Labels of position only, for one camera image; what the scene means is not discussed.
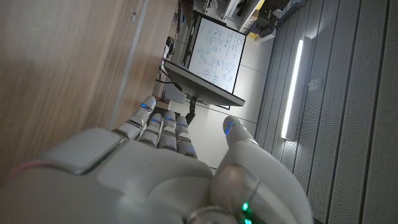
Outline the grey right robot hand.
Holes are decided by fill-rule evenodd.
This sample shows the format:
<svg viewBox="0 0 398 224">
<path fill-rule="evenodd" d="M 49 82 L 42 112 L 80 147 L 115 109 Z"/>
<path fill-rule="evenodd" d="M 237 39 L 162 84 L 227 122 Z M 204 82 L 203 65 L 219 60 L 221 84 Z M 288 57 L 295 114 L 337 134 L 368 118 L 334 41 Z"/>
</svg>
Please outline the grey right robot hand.
<svg viewBox="0 0 398 224">
<path fill-rule="evenodd" d="M 312 223 L 295 176 L 233 116 L 219 168 L 198 160 L 187 120 L 148 97 L 118 128 L 87 129 L 14 169 L 2 223 Z"/>
</svg>

